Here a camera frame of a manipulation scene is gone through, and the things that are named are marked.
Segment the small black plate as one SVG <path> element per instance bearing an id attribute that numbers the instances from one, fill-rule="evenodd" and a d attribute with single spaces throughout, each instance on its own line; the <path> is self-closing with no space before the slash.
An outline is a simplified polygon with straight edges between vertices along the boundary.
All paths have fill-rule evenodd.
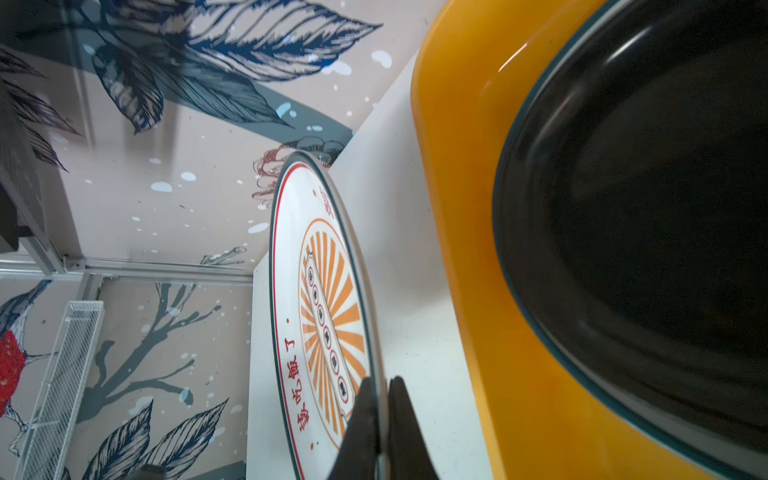
<path id="1" fill-rule="evenodd" d="M 767 5 L 607 1 L 512 123 L 492 197 L 523 317 L 588 393 L 767 475 Z"/>

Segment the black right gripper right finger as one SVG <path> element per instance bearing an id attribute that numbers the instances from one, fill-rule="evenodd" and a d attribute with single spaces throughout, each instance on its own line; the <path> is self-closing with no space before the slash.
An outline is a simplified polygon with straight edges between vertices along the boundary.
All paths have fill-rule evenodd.
<path id="1" fill-rule="evenodd" d="M 390 381 L 388 405 L 391 478 L 438 480 L 402 377 Z"/>

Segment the orange sunburst plate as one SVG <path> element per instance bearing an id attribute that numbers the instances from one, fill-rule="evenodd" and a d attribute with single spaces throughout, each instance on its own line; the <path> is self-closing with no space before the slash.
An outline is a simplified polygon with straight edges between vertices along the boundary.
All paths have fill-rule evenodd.
<path id="1" fill-rule="evenodd" d="M 320 163 L 295 152 L 271 213 L 269 301 L 274 363 L 294 475 L 324 479 L 349 429 L 364 380 L 388 427 L 376 312 L 341 196 Z"/>

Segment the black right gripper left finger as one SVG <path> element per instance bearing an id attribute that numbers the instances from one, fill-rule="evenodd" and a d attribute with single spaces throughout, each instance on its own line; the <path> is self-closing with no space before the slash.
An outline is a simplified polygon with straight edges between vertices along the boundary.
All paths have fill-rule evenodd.
<path id="1" fill-rule="evenodd" d="M 373 480 L 380 453 L 377 398 L 374 383 L 365 378 L 337 459 L 328 475 L 330 480 Z"/>

